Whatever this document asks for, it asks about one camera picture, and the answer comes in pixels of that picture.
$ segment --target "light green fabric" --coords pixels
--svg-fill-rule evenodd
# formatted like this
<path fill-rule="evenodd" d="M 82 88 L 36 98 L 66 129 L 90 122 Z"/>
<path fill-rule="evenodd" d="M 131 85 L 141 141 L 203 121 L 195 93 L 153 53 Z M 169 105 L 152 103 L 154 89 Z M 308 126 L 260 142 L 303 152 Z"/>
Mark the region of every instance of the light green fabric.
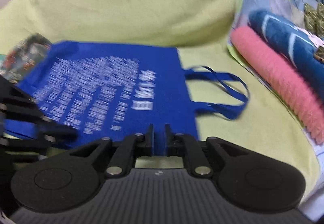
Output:
<path fill-rule="evenodd" d="M 238 120 L 217 114 L 199 117 L 201 138 L 217 136 L 294 165 L 306 178 L 308 194 L 319 175 L 315 154 L 285 106 L 228 53 L 226 40 L 234 11 L 235 0 L 12 0 L 0 11 L 0 53 L 7 53 L 30 33 L 52 42 L 181 47 L 184 67 L 207 65 L 231 72 L 251 92 Z M 188 87 L 194 100 L 239 103 L 213 83 L 191 81 Z"/>

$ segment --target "blue fabric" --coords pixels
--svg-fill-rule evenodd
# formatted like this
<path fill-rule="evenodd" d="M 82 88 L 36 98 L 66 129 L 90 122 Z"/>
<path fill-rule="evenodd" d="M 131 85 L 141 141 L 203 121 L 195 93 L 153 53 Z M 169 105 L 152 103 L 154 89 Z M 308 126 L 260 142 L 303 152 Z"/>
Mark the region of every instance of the blue fabric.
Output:
<path fill-rule="evenodd" d="M 324 64 L 314 59 L 317 48 L 308 35 L 284 17 L 265 10 L 252 12 L 249 20 L 254 31 L 290 60 L 324 101 Z"/>
<path fill-rule="evenodd" d="M 235 119 L 248 101 L 222 82 L 242 82 L 238 77 L 206 68 L 211 72 L 203 79 L 219 81 L 243 106 L 192 102 L 185 77 L 199 77 L 193 76 L 194 70 L 182 69 L 177 50 L 141 45 L 55 44 L 18 87 L 37 100 L 46 116 L 79 130 L 76 141 L 60 147 L 72 148 L 101 137 L 120 141 L 153 124 L 153 152 L 164 155 L 165 124 L 174 132 L 198 138 L 195 112 L 219 112 Z M 36 135 L 31 123 L 8 120 L 6 130 L 19 138 Z"/>
<path fill-rule="evenodd" d="M 210 72 L 195 72 L 195 68 L 191 68 L 185 71 L 185 77 L 187 79 L 218 81 L 225 88 L 226 92 L 229 95 L 242 101 L 243 104 L 227 105 L 208 102 L 194 102 L 193 104 L 195 106 L 195 111 L 197 113 L 217 112 L 223 114 L 228 119 L 236 119 L 237 117 L 239 117 L 242 111 L 245 109 L 249 100 L 249 91 L 247 89 L 247 85 L 239 77 L 231 73 L 215 72 L 207 66 L 203 66 L 203 68 L 209 70 Z M 236 90 L 233 90 L 224 81 L 238 81 L 242 83 L 245 89 L 247 90 L 247 96 Z"/>

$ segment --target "blue tote bag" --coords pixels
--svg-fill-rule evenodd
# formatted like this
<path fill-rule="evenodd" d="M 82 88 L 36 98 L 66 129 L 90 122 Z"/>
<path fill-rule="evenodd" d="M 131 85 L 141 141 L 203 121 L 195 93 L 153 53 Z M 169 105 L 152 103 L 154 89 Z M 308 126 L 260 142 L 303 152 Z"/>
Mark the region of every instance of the blue tote bag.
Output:
<path fill-rule="evenodd" d="M 183 70 L 176 48 L 111 43 L 61 42 L 18 84 L 35 98 L 39 109 L 52 120 L 79 131 L 73 148 L 102 137 L 120 141 L 154 125 L 154 154 L 164 155 L 164 125 L 198 138 L 195 113 L 218 112 L 236 119 L 248 97 L 224 81 L 241 82 L 229 73 L 209 67 Z M 238 106 L 192 102 L 186 79 L 218 81 Z M 35 125 L 7 120 L 7 133 L 35 137 Z"/>

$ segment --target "pink towel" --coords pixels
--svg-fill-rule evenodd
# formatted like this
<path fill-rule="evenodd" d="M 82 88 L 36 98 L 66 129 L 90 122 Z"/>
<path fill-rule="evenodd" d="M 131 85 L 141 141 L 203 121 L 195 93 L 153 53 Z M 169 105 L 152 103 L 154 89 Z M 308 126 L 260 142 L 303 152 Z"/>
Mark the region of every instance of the pink towel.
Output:
<path fill-rule="evenodd" d="M 324 142 L 324 106 L 297 70 L 272 50 L 251 28 L 231 34 L 231 41 L 247 62 L 289 105 L 318 144 Z"/>

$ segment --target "metal pin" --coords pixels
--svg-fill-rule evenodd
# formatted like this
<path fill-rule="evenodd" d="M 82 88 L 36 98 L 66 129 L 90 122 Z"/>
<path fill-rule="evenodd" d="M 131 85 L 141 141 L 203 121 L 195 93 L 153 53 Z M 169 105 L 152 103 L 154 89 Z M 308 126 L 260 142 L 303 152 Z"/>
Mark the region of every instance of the metal pin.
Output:
<path fill-rule="evenodd" d="M 37 103 L 36 99 L 34 99 L 34 98 L 30 98 L 29 100 L 30 100 L 32 103 Z"/>
<path fill-rule="evenodd" d="M 51 119 L 50 118 L 48 118 L 48 117 L 46 117 L 46 116 L 41 116 L 41 119 L 43 120 L 43 121 L 45 121 L 45 122 L 51 122 Z"/>
<path fill-rule="evenodd" d="M 49 141 L 49 142 L 52 142 L 52 143 L 54 143 L 54 142 L 56 142 L 56 139 L 55 139 L 55 137 L 53 137 L 53 136 L 50 136 L 50 135 L 45 135 L 44 136 L 44 138 L 45 138 L 45 140 L 46 141 Z"/>
<path fill-rule="evenodd" d="M 2 145 L 2 146 L 8 146 L 9 145 L 9 141 L 7 139 L 1 138 L 0 139 L 0 145 Z"/>
<path fill-rule="evenodd" d="M 0 104 L 0 109 L 3 110 L 3 111 L 6 111 L 7 110 L 7 105 L 1 103 Z"/>
<path fill-rule="evenodd" d="M 38 156 L 38 160 L 44 160 L 45 158 L 47 158 L 47 156 L 43 156 L 43 155 Z"/>
<path fill-rule="evenodd" d="M 108 167 L 106 172 L 109 174 L 109 175 L 119 175 L 122 173 L 122 169 L 118 166 L 111 166 L 111 167 Z"/>
<path fill-rule="evenodd" d="M 209 167 L 206 166 L 198 166 L 195 168 L 195 172 L 198 175 L 208 175 L 211 172 L 211 170 Z"/>

